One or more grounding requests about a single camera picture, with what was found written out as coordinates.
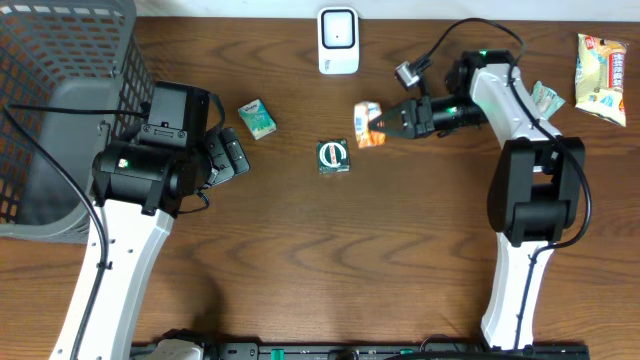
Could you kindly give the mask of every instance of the wooden tabletop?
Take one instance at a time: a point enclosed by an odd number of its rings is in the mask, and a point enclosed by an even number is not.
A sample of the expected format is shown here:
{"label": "wooden tabletop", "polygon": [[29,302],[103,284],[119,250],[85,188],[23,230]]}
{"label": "wooden tabletop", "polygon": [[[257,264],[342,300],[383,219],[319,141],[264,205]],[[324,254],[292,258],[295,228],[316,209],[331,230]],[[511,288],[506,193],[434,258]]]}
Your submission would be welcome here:
{"label": "wooden tabletop", "polygon": [[[359,150],[353,130],[355,103],[388,109],[408,96],[394,68],[430,48],[449,24],[362,20],[360,69],[326,76],[318,72],[314,20],[138,19],[154,78],[219,94],[251,170],[208,191],[208,211],[177,219],[136,341],[183,327],[264,342],[480,339],[497,253],[485,205],[500,153],[493,132],[388,139]],[[589,232],[555,253],[545,273],[535,338],[583,341],[594,359],[636,358],[640,24],[506,24],[528,45],[525,84],[541,80],[567,100],[551,120],[584,141],[594,198]],[[627,128],[574,109],[577,32],[629,43]],[[426,73],[433,94],[445,95],[444,75],[463,50],[504,47],[517,49],[495,29],[458,28]],[[236,113],[256,98],[278,123],[258,141]],[[320,175],[316,142],[341,138],[351,171]],[[48,357],[83,246],[4,239],[0,254],[0,357]]]}

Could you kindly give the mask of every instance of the wood grain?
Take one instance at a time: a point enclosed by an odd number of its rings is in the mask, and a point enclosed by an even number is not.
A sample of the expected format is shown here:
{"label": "wood grain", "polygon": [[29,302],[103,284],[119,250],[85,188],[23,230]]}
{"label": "wood grain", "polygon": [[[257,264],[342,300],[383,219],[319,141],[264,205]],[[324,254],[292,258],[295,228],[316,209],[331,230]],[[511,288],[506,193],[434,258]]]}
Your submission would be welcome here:
{"label": "wood grain", "polygon": [[[485,209],[499,154],[492,131],[389,139],[358,150],[352,125],[354,103],[388,108],[407,97],[393,69],[427,50],[449,24],[363,20],[358,73],[325,76],[317,70],[315,21],[138,20],[154,78],[218,93],[252,169],[209,191],[210,210],[176,221],[147,289],[137,341],[181,327],[265,342],[478,338],[496,257]],[[583,241],[552,258],[535,337],[584,341],[594,359],[636,358],[640,24],[507,25],[527,41],[525,83],[541,80],[568,101],[552,120],[585,142],[595,206]],[[629,127],[573,108],[576,32],[630,44]],[[483,25],[457,29],[427,72],[433,93],[445,94],[444,75],[463,50],[515,45]],[[256,98],[278,122],[259,141],[235,111]],[[352,169],[321,176],[315,144],[336,138],[349,141]],[[0,254],[0,357],[46,357],[84,249],[4,239]]]}

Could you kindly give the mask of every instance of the wooden table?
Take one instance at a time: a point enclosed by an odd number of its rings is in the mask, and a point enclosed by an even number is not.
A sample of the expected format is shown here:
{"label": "wooden table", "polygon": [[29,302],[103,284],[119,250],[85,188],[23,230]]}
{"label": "wooden table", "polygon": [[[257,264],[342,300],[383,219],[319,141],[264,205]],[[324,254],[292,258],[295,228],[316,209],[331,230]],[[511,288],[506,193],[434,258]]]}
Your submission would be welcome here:
{"label": "wooden table", "polygon": [[[178,218],[151,276],[136,341],[182,327],[265,342],[479,339],[496,258],[485,208],[500,151],[491,129],[389,139],[364,150],[353,131],[356,102],[388,109],[407,97],[393,69],[430,48],[450,23],[363,20],[358,73],[326,76],[317,69],[314,20],[138,20],[155,79],[218,93],[252,168],[208,191],[210,210]],[[526,85],[542,80],[567,100],[552,122],[586,144],[594,197],[587,236],[553,255],[535,337],[584,341],[594,359],[636,358],[640,25],[507,24],[527,41]],[[630,44],[627,128],[573,108],[576,32]],[[445,95],[443,77],[463,50],[515,45],[484,25],[458,28],[427,72],[434,95]],[[277,132],[259,141],[236,115],[256,98],[278,121]],[[337,138],[349,141],[351,171],[319,175],[316,142]],[[0,254],[0,357],[48,357],[83,246],[5,239]]]}

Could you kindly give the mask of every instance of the white wall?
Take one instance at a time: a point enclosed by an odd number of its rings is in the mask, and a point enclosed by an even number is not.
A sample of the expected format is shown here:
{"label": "white wall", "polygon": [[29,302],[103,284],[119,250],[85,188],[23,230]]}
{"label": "white wall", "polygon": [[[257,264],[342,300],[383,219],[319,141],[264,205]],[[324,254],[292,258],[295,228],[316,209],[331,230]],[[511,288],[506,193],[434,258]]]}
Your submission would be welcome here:
{"label": "white wall", "polygon": [[139,16],[315,18],[350,5],[363,19],[640,21],[640,0],[135,0]]}

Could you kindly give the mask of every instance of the gray plastic basket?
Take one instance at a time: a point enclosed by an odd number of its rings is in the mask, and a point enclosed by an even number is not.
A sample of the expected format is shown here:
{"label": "gray plastic basket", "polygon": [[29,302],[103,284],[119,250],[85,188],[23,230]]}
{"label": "gray plastic basket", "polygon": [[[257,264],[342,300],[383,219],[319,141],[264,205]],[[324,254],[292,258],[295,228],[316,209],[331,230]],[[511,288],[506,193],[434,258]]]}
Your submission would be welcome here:
{"label": "gray plastic basket", "polygon": [[[139,111],[153,85],[131,0],[0,0],[0,105]],[[13,111],[86,188],[91,164],[131,116]],[[0,118],[0,236],[86,242],[88,216],[64,180]]]}

